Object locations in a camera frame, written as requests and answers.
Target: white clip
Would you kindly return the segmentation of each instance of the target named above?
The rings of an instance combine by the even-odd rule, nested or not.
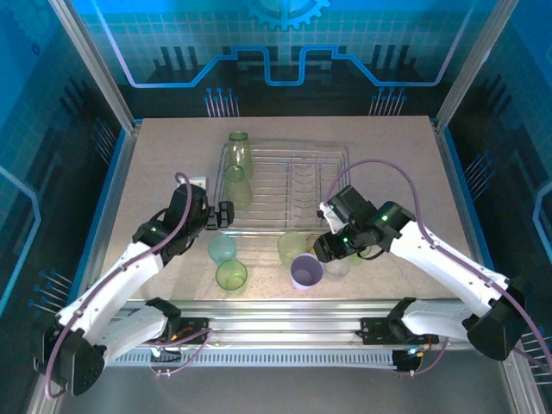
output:
[[[320,210],[324,214],[324,218],[328,222],[332,234],[337,233],[345,227],[345,223],[340,220],[337,214],[326,203],[320,203]]]

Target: table surface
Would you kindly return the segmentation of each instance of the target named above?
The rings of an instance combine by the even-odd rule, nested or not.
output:
[[[261,139],[337,142],[346,145],[350,162],[383,158],[401,165],[414,179],[426,225],[448,244],[469,254],[452,191],[427,116],[326,116],[145,119],[110,237],[103,271],[124,251],[138,226],[168,206],[177,171],[206,176],[210,200],[228,133],[249,132]],[[351,183],[376,206],[393,200],[414,211],[410,188],[386,166],[360,166]],[[277,237],[237,237],[238,259],[248,268],[248,284],[231,295],[215,281],[216,265],[207,254],[217,232],[203,232],[193,248],[151,278],[135,299],[453,298],[454,294],[411,263],[392,254],[352,267],[340,281],[323,281],[306,291],[292,287],[280,262]]]

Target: dish rack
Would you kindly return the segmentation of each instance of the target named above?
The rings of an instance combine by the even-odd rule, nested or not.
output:
[[[228,145],[223,147],[216,176],[215,205],[226,200],[223,172]],[[288,230],[322,234],[328,230],[318,218],[318,205],[338,173],[349,165],[348,149],[320,142],[252,141],[254,176],[249,180],[253,202],[237,210],[227,235],[278,235]],[[335,192],[350,184],[347,172]]]

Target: cup rim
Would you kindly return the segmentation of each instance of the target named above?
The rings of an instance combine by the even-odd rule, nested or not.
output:
[[[216,274],[218,273],[218,270],[222,266],[224,266],[225,264],[231,263],[231,262],[239,263],[241,265],[241,267],[243,267],[243,270],[245,270],[245,279],[243,280],[243,283],[241,285],[239,285],[238,287],[236,287],[235,289],[227,289],[226,287],[222,287],[221,284],[218,282],[218,278],[216,277]],[[249,277],[248,268],[243,263],[241,263],[239,260],[227,260],[221,266],[217,267],[216,272],[215,272],[216,284],[218,285],[218,287],[220,287],[221,289],[223,289],[224,291],[227,291],[227,292],[237,291],[238,289],[242,288],[245,285],[245,283],[248,281],[248,277]]]

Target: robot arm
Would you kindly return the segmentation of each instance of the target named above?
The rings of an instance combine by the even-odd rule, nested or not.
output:
[[[479,268],[525,305],[529,286],[523,278],[510,281],[482,267],[426,229],[434,241],[430,245],[412,213],[393,202],[376,209],[350,185],[320,207],[319,216],[324,216],[331,228],[315,243],[320,261],[342,259],[368,246],[379,246],[421,268],[462,301],[457,304],[405,298],[388,317],[390,331],[401,337],[426,334],[454,337],[470,341],[482,354],[495,360],[503,361],[508,356],[524,332],[524,320],[495,289],[435,246],[438,244],[456,258]]]
[[[233,222],[232,203],[221,202],[219,211],[215,211],[208,204],[206,180],[190,181],[191,206],[185,224],[161,250],[147,254],[128,268],[123,267],[129,259],[158,245],[177,228],[188,197],[184,184],[175,190],[168,208],[161,210],[138,228],[132,242],[116,264],[86,293],[60,310],[57,315],[39,319],[31,338],[36,371],[46,372],[53,345],[61,330],[75,314],[79,314],[79,318],[72,324],[61,343],[52,372],[52,380],[70,390],[73,395],[87,391],[110,361],[135,346],[152,339],[168,342],[175,336],[180,338],[179,334],[186,328],[185,321],[180,317],[180,310],[160,298],[149,300],[146,306],[128,317],[114,323],[110,321],[146,281],[161,271],[172,258],[185,253],[204,229],[225,228]],[[121,268],[123,272],[90,298],[90,303],[84,310],[79,310],[80,305],[95,291],[94,288],[103,285],[117,268]]]

